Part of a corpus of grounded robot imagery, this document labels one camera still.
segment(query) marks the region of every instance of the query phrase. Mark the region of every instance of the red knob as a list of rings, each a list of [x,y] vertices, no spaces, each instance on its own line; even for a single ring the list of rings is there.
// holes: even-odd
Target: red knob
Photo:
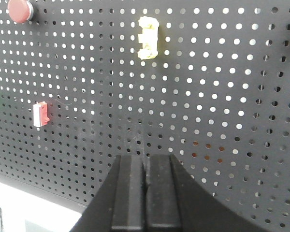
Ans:
[[[25,23],[33,17],[33,6],[28,0],[9,0],[8,10],[16,23]]]

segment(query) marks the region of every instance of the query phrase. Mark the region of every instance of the pegboard hole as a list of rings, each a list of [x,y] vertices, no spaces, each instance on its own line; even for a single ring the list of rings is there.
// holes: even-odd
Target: pegboard hole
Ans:
[[[278,8],[277,7],[273,7],[272,10],[271,10],[271,12],[273,14],[276,14],[278,12]]]

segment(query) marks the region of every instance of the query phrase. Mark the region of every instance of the yellow plastic clip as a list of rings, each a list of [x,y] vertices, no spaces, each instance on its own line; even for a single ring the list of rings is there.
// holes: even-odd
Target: yellow plastic clip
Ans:
[[[143,46],[137,54],[140,59],[153,59],[158,55],[159,22],[155,18],[143,16],[139,19],[139,25],[143,28],[142,34],[139,34],[139,43]]]

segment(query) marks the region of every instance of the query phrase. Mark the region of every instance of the white surface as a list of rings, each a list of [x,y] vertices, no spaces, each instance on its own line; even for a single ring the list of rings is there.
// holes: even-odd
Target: white surface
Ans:
[[[33,125],[35,127],[41,127],[42,123],[41,123],[41,113],[42,113],[42,109],[41,109],[41,105],[39,104],[34,104],[33,105]]]
[[[25,220],[53,232],[69,232],[81,214],[0,183],[4,232],[25,232]]]

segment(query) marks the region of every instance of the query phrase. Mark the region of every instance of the metal panel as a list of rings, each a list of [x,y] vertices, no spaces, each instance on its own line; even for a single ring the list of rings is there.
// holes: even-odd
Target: metal panel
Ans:
[[[231,210],[290,231],[290,0],[34,6],[15,25],[0,0],[2,176],[86,205],[115,155],[174,153]],[[137,57],[143,15],[154,60]]]

